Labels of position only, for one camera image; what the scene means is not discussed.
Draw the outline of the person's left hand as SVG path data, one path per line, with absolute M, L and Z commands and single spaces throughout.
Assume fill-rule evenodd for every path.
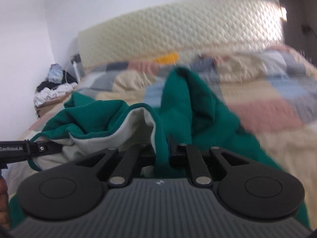
M 0 224 L 6 230 L 10 229 L 10 216 L 9 216 L 9 197 L 8 188 L 5 179 L 1 177 L 0 181 Z

